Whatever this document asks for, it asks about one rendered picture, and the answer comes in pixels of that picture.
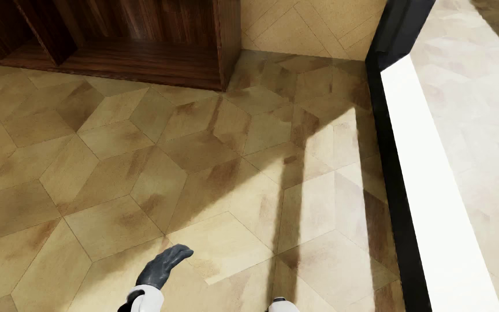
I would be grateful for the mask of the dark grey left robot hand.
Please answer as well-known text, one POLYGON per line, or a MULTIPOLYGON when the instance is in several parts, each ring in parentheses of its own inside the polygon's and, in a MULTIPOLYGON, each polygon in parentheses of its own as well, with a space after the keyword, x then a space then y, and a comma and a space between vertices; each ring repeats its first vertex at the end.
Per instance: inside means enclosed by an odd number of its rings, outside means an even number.
POLYGON ((183 244, 175 244, 156 255, 143 268, 135 286, 147 285, 161 290, 174 267, 193 255, 193 250, 183 244))

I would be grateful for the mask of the dark wooden shelf cabinet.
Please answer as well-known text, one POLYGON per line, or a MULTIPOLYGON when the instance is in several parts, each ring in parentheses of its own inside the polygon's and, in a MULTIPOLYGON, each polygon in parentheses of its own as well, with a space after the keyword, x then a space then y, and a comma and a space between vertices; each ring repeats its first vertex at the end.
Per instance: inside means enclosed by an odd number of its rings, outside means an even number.
POLYGON ((0 66, 225 91, 241 0, 0 0, 0 66))

